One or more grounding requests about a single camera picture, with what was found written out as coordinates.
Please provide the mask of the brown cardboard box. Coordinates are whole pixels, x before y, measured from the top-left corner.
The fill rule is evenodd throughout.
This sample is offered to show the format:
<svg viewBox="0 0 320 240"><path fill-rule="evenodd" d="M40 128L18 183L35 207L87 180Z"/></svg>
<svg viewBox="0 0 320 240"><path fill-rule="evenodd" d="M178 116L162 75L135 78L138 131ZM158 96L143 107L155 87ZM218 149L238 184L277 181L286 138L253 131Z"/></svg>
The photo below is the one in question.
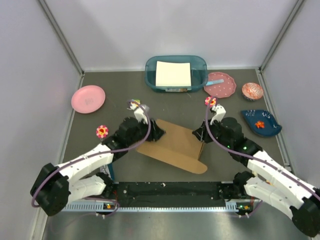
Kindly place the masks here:
<svg viewBox="0 0 320 240"><path fill-rule="evenodd" d="M156 124L165 134L156 142L145 141L136 151L145 156L180 168L193 174L203 174L208 167L200 162L204 143L199 141L192 130L158 119Z"/></svg>

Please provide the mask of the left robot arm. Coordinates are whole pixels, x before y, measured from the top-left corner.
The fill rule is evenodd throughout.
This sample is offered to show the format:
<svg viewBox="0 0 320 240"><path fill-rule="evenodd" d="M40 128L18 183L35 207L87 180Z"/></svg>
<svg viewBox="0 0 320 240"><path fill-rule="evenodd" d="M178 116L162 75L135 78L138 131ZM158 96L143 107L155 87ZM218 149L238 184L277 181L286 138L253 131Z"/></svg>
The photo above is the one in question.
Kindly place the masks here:
<svg viewBox="0 0 320 240"><path fill-rule="evenodd" d="M115 133L92 150L62 164L44 165L30 190L33 207L40 207L51 217L67 204L86 197L109 198L114 191L109 175L103 172L89 174L120 159L134 149L134 145L157 142L165 133L154 119L143 122L133 117L125 118Z"/></svg>

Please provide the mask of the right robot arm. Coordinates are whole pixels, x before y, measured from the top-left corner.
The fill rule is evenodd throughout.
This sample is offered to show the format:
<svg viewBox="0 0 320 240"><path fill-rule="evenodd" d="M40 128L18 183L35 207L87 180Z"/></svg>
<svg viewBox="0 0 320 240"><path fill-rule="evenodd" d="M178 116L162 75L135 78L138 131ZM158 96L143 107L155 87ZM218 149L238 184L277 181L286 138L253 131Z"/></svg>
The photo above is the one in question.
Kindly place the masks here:
<svg viewBox="0 0 320 240"><path fill-rule="evenodd" d="M192 134L201 142L215 142L237 162L249 169L238 173L233 192L262 200L285 214L304 235L320 233L320 190L278 164L257 143L245 137L233 117L204 120Z"/></svg>

